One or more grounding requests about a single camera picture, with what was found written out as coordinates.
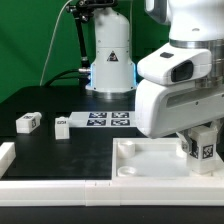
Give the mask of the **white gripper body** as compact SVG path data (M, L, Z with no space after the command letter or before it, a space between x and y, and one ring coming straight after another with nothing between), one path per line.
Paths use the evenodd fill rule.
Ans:
M224 46L165 44L142 59L135 98L137 128L159 138L224 118Z

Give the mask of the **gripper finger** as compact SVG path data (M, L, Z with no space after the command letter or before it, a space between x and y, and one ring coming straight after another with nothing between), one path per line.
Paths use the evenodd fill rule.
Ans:
M182 150L186 152L187 154L190 154L192 152L192 140L189 136L189 132L180 131L180 132L177 132L177 136L182 142Z
M219 134L220 130L220 122L219 121L212 121L209 128L214 131L216 134Z

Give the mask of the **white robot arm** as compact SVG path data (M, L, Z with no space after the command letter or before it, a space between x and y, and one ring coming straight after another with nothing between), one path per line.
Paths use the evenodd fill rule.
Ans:
M129 32L108 0L94 11L96 59L88 90L110 96L136 89L135 121L159 138L224 118L224 0L145 0L169 42L133 65Z

